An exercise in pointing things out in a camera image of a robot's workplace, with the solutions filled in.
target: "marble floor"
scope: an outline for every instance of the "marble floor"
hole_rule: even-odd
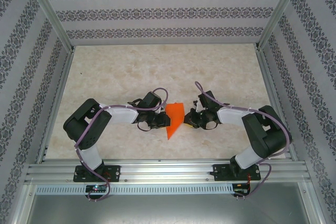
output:
[[[46,158],[77,158],[62,125],[88,98],[125,104],[164,87],[168,103],[183,102],[187,113],[200,94],[195,80],[222,102],[269,104],[252,44],[78,46]],[[135,124],[118,124],[105,129],[97,146],[109,159],[230,158],[249,141],[243,127],[229,124],[211,131],[181,125],[169,140],[165,129],[142,132]]]

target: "aluminum frame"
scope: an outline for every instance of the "aluminum frame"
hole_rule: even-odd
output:
[[[120,181],[113,185],[219,185],[209,174],[213,164],[229,164],[228,159],[182,159],[182,160],[106,160],[107,165],[120,165]],[[305,161],[290,159],[270,159],[272,173],[267,183],[298,183],[301,197],[310,223],[325,223],[317,200],[308,168]],[[75,183],[72,181],[75,166],[80,163],[73,159],[45,161],[42,164],[31,164],[24,182],[24,190],[20,196],[22,204],[17,207],[15,218],[26,221],[38,185],[89,185],[92,183]],[[261,177],[267,174],[268,167],[260,166]]]
[[[268,38],[271,36],[289,2],[290,0],[279,0],[258,42],[261,49],[266,45]]]
[[[67,35],[65,29],[63,28],[63,25],[59,18],[57,17],[56,12],[54,11],[51,3],[49,0],[37,0],[46,14],[47,18],[49,19],[50,23],[52,24],[54,30],[56,31],[56,34],[62,41],[63,45],[67,48],[68,51],[70,51],[73,48],[73,45],[69,39],[69,36]]]

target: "striped wall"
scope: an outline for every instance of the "striped wall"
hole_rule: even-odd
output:
[[[74,45],[257,42],[279,0],[50,0]]]
[[[0,0],[0,223],[34,163],[69,53],[37,0]]]
[[[336,223],[336,0],[291,0],[264,48],[298,157]]]

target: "orange foam piece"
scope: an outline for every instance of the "orange foam piece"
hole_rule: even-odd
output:
[[[165,108],[166,114],[170,117],[170,126],[166,127],[168,140],[184,121],[183,103],[167,104]]]

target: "purple cable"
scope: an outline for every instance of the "purple cable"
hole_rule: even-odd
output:
[[[82,156],[80,155],[80,152],[79,152],[79,149],[78,149],[78,145],[82,142],[84,136],[88,133],[89,129],[91,128],[91,126],[92,126],[92,124],[93,124],[93,122],[97,119],[97,117],[99,116],[99,114],[100,114],[101,112],[103,112],[104,110],[107,110],[107,109],[109,109],[109,108],[126,108],[126,109],[131,109],[131,110],[150,111],[150,110],[157,110],[157,109],[159,109],[159,108],[165,106],[166,103],[167,103],[167,100],[168,100],[168,91],[167,91],[166,89],[164,89],[164,88],[156,88],[156,89],[153,90],[153,92],[155,92],[155,91],[157,91],[157,90],[163,90],[164,92],[166,92],[166,98],[164,99],[164,101],[163,101],[160,105],[158,105],[158,106],[156,106],[156,107],[153,107],[153,108],[142,109],[142,108],[135,108],[135,107],[132,107],[132,106],[126,106],[126,105],[110,105],[110,106],[105,106],[105,107],[101,108],[101,109],[97,112],[97,114],[95,114],[95,116],[92,118],[91,122],[89,123],[89,125],[86,127],[86,129],[84,130],[84,132],[82,133],[82,135],[80,136],[80,138],[78,139],[78,141],[76,142],[76,144],[75,144],[75,150],[76,150],[76,153],[77,153],[77,155],[78,155],[78,157],[79,157],[79,160],[81,161],[81,163],[83,164],[83,166],[84,166],[89,172],[93,173],[93,174],[96,175],[98,178],[100,178],[100,179],[102,179],[104,182],[106,182],[106,185],[107,185],[108,188],[109,188],[109,189],[108,189],[108,192],[107,192],[105,195],[103,195],[102,197],[100,197],[99,199],[94,199],[94,200],[91,199],[91,198],[90,198],[90,194],[91,194],[91,192],[89,192],[89,194],[88,194],[88,199],[89,199],[89,201],[92,201],[92,200],[93,200],[93,201],[97,202],[97,201],[101,201],[101,200],[107,198],[107,197],[109,196],[110,192],[111,192],[111,186],[110,186],[110,183],[108,182],[107,179],[105,179],[103,176],[100,176],[98,173],[96,173],[94,170],[92,170],[92,169],[91,169],[91,168],[84,162]]]
[[[196,85],[196,87],[200,90],[200,92],[201,92],[203,95],[205,95],[205,96],[208,97],[210,100],[212,100],[212,101],[218,103],[219,105],[221,105],[221,106],[223,106],[223,107],[226,107],[226,108],[229,108],[229,109],[233,109],[233,110],[241,110],[241,111],[255,112],[255,113],[258,113],[258,114],[263,115],[263,116],[266,117],[266,118],[271,119],[273,122],[275,122],[275,123],[282,129],[283,133],[285,134],[285,137],[286,137],[286,146],[285,146],[285,148],[284,148],[281,152],[276,153],[276,154],[272,154],[272,155],[270,155],[270,157],[279,156],[279,155],[281,155],[281,154],[283,154],[283,153],[285,153],[285,152],[287,151],[287,149],[288,149],[288,147],[289,147],[289,144],[290,144],[290,139],[289,139],[288,132],[287,132],[286,128],[285,128],[285,127],[284,127],[278,120],[276,120],[273,116],[271,116],[271,115],[269,115],[269,114],[266,114],[266,113],[264,113],[264,112],[262,112],[262,111],[259,111],[259,110],[247,109],[247,108],[243,108],[243,107],[235,107],[235,106],[225,105],[225,104],[223,104],[223,103],[217,101],[215,98],[211,97],[211,96],[208,95],[207,93],[205,93],[204,90],[203,90],[202,85],[201,85],[198,81],[195,81],[195,85]],[[268,176],[270,175],[270,173],[271,173],[271,171],[272,171],[272,166],[271,166],[270,164],[268,164],[268,163],[261,163],[261,162],[263,162],[264,160],[265,160],[265,159],[260,160],[259,162],[257,162],[257,164],[258,164],[258,165],[268,165],[268,166],[269,166],[269,171],[268,171],[267,175],[265,176],[265,178],[260,182],[260,184],[259,184],[259,185],[258,185],[258,186],[257,186],[257,187],[256,187],[250,194],[249,194],[249,195],[244,196],[244,195],[242,195],[242,194],[235,193],[235,194],[237,194],[237,195],[240,195],[240,196],[241,196],[240,198],[244,198],[244,199],[245,199],[245,198],[248,198],[249,196],[253,195],[255,192],[257,192],[257,191],[260,189],[260,187],[261,187],[261,186],[264,184],[264,182],[267,180]]]

